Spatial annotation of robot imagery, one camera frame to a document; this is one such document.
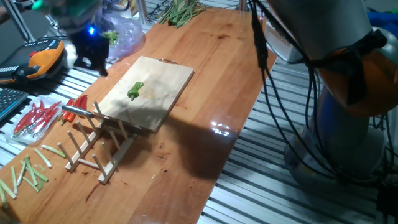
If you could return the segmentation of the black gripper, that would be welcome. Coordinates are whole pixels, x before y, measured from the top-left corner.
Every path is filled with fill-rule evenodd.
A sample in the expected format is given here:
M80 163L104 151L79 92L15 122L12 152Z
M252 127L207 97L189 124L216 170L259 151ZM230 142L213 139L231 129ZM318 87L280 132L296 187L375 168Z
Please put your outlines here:
M74 62L75 67L90 69L91 66L83 61L87 58L92 62L92 69L101 76L107 77L106 59L109 56L109 39L103 37L93 26L68 34L68 38L76 48L78 58Z

